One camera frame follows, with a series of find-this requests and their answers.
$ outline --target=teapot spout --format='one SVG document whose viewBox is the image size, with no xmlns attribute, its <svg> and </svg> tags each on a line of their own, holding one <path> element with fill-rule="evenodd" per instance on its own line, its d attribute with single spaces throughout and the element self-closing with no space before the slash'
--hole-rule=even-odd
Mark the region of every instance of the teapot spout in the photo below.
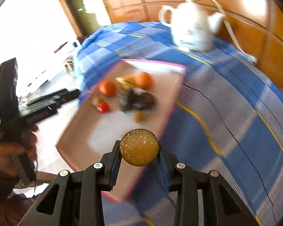
<svg viewBox="0 0 283 226">
<path fill-rule="evenodd" d="M 218 12 L 215 12 L 208 17 L 208 28 L 213 34 L 216 34 L 219 31 L 223 18 L 224 15 Z"/>
</svg>

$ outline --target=white cable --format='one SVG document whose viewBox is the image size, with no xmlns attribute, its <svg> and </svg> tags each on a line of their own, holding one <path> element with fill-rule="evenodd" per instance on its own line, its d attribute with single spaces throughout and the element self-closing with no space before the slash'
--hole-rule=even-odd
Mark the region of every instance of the white cable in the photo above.
<svg viewBox="0 0 283 226">
<path fill-rule="evenodd" d="M 216 6 L 217 6 L 219 12 L 220 12 L 221 14 L 223 14 L 223 15 L 225 16 L 225 18 L 226 18 L 226 14 L 225 14 L 223 8 L 221 7 L 221 5 L 219 4 L 219 2 L 217 2 L 216 0 L 211 0 L 211 1 L 213 1 L 213 2 L 216 4 Z M 234 34 L 233 30 L 232 30 L 232 27 L 231 27 L 229 21 L 228 21 L 227 19 L 224 19 L 223 21 L 224 21 L 224 24 L 225 24 L 225 26 L 226 26 L 226 28 L 227 28 L 227 30 L 228 30 L 228 33 L 230 34 L 230 37 L 231 37 L 231 39 L 233 40 L 233 42 L 234 42 L 234 44 L 236 45 L 236 47 L 237 47 L 241 52 L 243 52 L 245 55 L 247 55 L 251 61 L 253 61 L 254 63 L 256 63 L 256 62 L 257 62 L 257 59 L 256 59 L 253 55 L 250 55 L 250 54 L 244 52 L 244 51 L 242 50 L 242 48 L 240 47 L 240 45 L 239 45 L 239 43 L 238 43 L 238 41 L 237 41 L 237 39 L 236 39 L 236 37 L 235 37 L 235 34 Z"/>
</svg>

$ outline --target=dark food item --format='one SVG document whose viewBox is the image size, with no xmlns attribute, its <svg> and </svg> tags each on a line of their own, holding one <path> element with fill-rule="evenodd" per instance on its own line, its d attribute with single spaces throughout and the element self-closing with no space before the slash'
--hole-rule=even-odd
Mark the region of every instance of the dark food item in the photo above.
<svg viewBox="0 0 283 226">
<path fill-rule="evenodd" d="M 145 110 L 145 109 L 151 109 L 155 105 L 155 97 L 148 93 L 142 93 L 138 96 L 136 102 L 133 104 L 134 109 L 138 110 Z"/>
<path fill-rule="evenodd" d="M 133 103 L 136 101 L 138 96 L 134 93 L 133 89 L 128 89 L 122 95 L 119 107 L 121 111 L 132 110 Z"/>
</svg>

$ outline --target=small brown snack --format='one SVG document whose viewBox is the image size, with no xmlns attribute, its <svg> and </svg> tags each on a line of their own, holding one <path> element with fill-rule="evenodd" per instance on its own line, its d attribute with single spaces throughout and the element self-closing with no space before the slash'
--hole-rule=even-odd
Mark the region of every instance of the small brown snack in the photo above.
<svg viewBox="0 0 283 226">
<path fill-rule="evenodd" d="M 119 145 L 121 156 L 133 166 L 150 164 L 159 152 L 155 135 L 146 129 L 134 129 L 126 133 Z"/>
<path fill-rule="evenodd" d="M 145 112 L 135 110 L 133 114 L 133 120 L 136 123 L 146 121 L 148 119 L 148 115 Z"/>
</svg>

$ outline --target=white wall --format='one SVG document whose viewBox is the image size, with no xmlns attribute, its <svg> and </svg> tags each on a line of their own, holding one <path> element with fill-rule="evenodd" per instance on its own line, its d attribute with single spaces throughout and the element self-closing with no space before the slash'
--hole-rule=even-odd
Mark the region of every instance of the white wall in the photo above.
<svg viewBox="0 0 283 226">
<path fill-rule="evenodd" d="M 58 0 L 6 0 L 0 8 L 0 64 L 17 58 L 19 88 L 55 63 L 55 49 L 75 39 Z"/>
</svg>

